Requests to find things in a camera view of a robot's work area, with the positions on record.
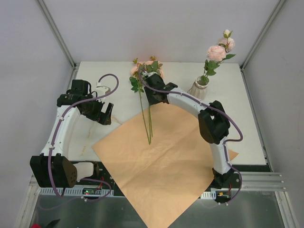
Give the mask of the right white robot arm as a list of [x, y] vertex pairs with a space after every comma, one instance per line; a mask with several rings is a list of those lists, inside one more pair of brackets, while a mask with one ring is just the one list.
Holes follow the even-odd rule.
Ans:
[[221, 102], [204, 104], [202, 100], [186, 93], [174, 83], [165, 84], [163, 79], [154, 73], [151, 76], [139, 76], [150, 105], [167, 103], [175, 105], [197, 118], [201, 137], [210, 145], [214, 180], [211, 186], [221, 189], [231, 181], [233, 173], [229, 166], [230, 158], [224, 145], [228, 136], [230, 123]]

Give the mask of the cream ribbon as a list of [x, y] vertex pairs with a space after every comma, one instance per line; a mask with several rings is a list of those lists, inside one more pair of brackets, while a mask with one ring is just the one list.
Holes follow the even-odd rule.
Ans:
[[84, 135], [80, 138], [80, 160], [100, 161], [92, 146], [123, 124], [123, 122], [118, 120], [115, 116], [111, 118], [111, 121], [111, 125], [101, 125], [93, 122], [85, 129]]

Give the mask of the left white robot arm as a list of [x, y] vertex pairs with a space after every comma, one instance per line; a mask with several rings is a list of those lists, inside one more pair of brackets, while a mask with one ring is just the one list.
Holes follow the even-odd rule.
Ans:
[[100, 181], [100, 172], [95, 162], [68, 160], [68, 150], [74, 126], [81, 115], [101, 125], [111, 124], [113, 104], [105, 112], [104, 95], [111, 89], [97, 83], [93, 91], [88, 81], [74, 79], [71, 88], [57, 99], [57, 115], [51, 135], [40, 155], [32, 156], [30, 167], [42, 188], [72, 188], [81, 179], [95, 185]]

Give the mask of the pink rose stem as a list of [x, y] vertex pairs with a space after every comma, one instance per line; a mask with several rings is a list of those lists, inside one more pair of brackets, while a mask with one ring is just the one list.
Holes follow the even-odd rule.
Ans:
[[[142, 81], [146, 82], [148, 79], [148, 76], [151, 76], [153, 73], [158, 74], [161, 78], [163, 78], [163, 71], [162, 71], [162, 62], [159, 62], [156, 56], [151, 56], [150, 60], [144, 61], [138, 64], [138, 78], [140, 80], [139, 83], [139, 96], [140, 96], [140, 102], [142, 105], [142, 93], [144, 92], [144, 85]], [[145, 118], [145, 114], [143, 113], [143, 106], [141, 106], [142, 109], [142, 117], [144, 121], [144, 126], [148, 138], [149, 144], [152, 141], [153, 137], [153, 128], [152, 128], [152, 113], [151, 113], [151, 105], [148, 105], [148, 116]]]
[[222, 37], [218, 40], [217, 45], [210, 46], [207, 50], [207, 59], [204, 64], [203, 75], [199, 78], [198, 83], [201, 86], [209, 84], [209, 77], [214, 76], [216, 69], [225, 61], [233, 58], [235, 54], [231, 54], [235, 47], [235, 41], [231, 37], [233, 31], [226, 29], [223, 31]]
[[138, 61], [138, 58], [134, 59], [133, 63], [135, 64], [135, 66], [131, 69], [131, 76], [129, 77], [129, 81], [130, 81], [131, 86], [132, 86], [131, 90], [134, 91], [134, 93], [139, 94], [142, 117], [143, 117], [142, 118], [143, 119], [143, 124], [144, 124], [144, 127], [145, 127], [148, 144], [150, 145], [151, 142], [152, 142], [152, 137], [153, 137], [151, 107], [148, 106], [148, 116], [145, 117], [144, 109], [143, 109], [144, 88], [143, 88], [142, 82], [140, 81], [140, 79], [138, 77], [138, 70], [139, 69], [145, 69], [145, 63]]

